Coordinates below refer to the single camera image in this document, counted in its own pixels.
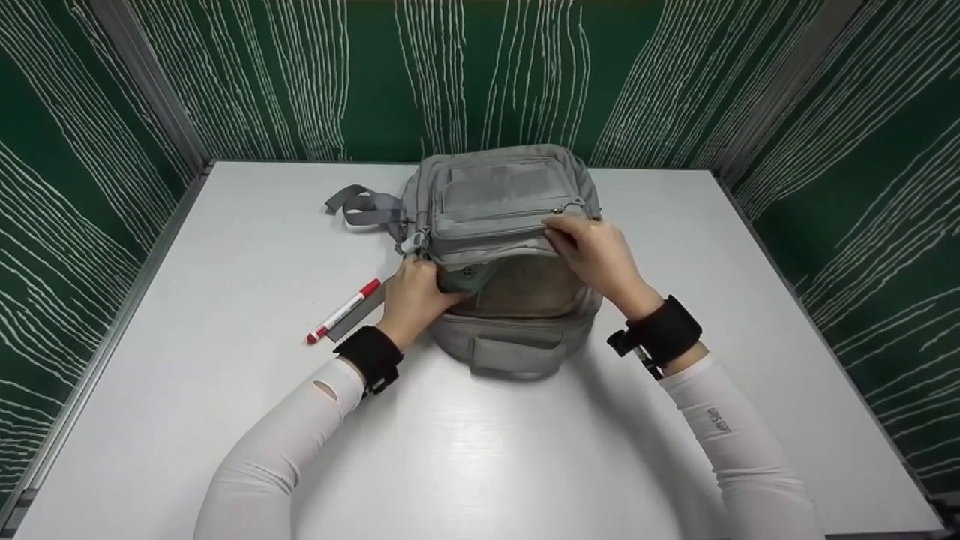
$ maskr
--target white table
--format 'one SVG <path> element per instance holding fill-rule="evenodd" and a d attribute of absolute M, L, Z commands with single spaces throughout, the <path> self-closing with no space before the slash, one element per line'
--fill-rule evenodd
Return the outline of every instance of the white table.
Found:
<path fill-rule="evenodd" d="M 305 334 L 398 256 L 323 200 L 398 192 L 408 165 L 218 163 L 17 533 L 190 538 L 233 443 L 330 356 Z M 705 171 L 591 171 L 644 276 L 680 298 L 771 423 L 829 533 L 938 529 L 867 410 Z M 536 383 L 421 343 L 296 494 L 300 538 L 717 538 L 683 417 L 604 343 Z"/>

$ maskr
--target mesh pocket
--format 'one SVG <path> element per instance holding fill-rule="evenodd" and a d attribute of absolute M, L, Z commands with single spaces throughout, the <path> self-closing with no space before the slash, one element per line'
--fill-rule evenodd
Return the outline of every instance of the mesh pocket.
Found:
<path fill-rule="evenodd" d="M 520 255 L 500 260 L 480 292 L 449 311 L 472 317 L 560 317 L 584 294 L 587 287 L 562 259 Z"/>

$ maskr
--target hand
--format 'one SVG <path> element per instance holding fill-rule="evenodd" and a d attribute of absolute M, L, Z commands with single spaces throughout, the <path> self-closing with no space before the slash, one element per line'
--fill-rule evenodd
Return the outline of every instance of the hand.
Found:
<path fill-rule="evenodd" d="M 636 269 L 623 233 L 608 222 L 570 216 L 543 220 L 544 234 L 570 269 L 629 320 L 654 312 L 663 298 Z"/>
<path fill-rule="evenodd" d="M 376 327 L 401 351 L 441 313 L 470 297 L 470 293 L 440 292 L 437 265 L 417 258 L 404 259 L 386 287 L 383 317 Z"/>

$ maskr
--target white arm sleeve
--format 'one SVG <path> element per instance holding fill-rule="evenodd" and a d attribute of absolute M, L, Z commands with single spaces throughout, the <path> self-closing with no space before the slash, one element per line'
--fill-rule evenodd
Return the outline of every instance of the white arm sleeve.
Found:
<path fill-rule="evenodd" d="M 824 538 L 777 437 L 710 355 L 660 381 L 717 476 L 734 540 Z"/>
<path fill-rule="evenodd" d="M 339 358 L 305 380 L 227 454 L 206 492 L 194 540 L 291 538 L 290 502 L 300 471 L 362 397 L 360 376 Z"/>

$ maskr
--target gray backpack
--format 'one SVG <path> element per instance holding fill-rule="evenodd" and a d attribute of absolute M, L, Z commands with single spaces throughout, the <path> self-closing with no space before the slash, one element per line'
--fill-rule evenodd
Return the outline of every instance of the gray backpack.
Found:
<path fill-rule="evenodd" d="M 326 205 L 343 209 L 350 225 L 385 225 L 403 255 L 435 261 L 441 288 L 474 292 L 429 329 L 471 370 L 540 378 L 587 342 L 602 299 L 567 268 L 540 223 L 560 214 L 600 218 L 587 168 L 565 148 L 433 156 L 400 200 L 352 185 Z M 382 295 L 337 325 L 334 339 L 379 302 Z"/>

